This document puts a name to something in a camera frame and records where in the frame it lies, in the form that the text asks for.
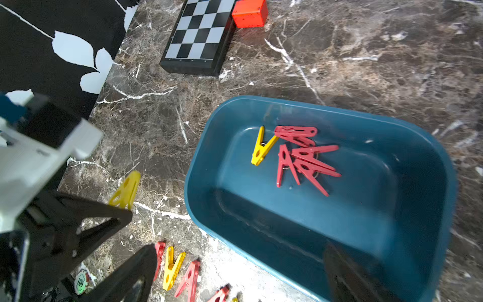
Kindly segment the big yellow clothespin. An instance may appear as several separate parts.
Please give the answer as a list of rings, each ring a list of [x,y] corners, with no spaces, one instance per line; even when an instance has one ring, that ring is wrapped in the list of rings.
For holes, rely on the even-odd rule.
[[[110,198],[108,205],[132,211],[141,173],[132,171]]]

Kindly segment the teal plastic storage box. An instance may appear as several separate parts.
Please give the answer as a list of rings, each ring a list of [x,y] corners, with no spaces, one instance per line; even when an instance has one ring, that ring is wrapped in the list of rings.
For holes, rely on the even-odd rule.
[[[323,191],[290,172],[278,147],[251,163],[260,127],[315,127],[338,177]],[[331,300],[323,254],[336,245],[403,301],[431,301],[445,263],[457,176],[443,146],[402,120],[309,103],[239,96],[207,121],[184,185],[193,222],[318,301]]]

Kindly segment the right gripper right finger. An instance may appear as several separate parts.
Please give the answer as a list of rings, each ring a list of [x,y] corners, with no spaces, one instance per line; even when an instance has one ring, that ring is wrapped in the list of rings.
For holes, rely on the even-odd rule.
[[[332,301],[400,301],[392,291],[331,242],[327,243],[323,260]]]

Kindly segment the red clothespin row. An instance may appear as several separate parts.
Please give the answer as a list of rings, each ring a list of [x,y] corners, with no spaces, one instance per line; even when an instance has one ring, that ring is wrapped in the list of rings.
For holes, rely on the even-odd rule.
[[[208,302],[226,302],[229,292],[230,287],[229,285],[226,285],[217,291],[216,294],[208,300]]]

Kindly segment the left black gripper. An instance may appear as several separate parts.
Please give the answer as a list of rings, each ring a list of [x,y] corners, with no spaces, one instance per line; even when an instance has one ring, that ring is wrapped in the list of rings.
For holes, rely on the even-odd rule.
[[[130,210],[58,191],[33,200],[1,234],[1,301],[41,301],[88,255],[132,221]]]

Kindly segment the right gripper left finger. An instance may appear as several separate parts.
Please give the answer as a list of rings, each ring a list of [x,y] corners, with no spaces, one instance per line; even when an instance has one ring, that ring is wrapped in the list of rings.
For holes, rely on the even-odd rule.
[[[156,268],[155,245],[146,245],[78,301],[147,301]]]

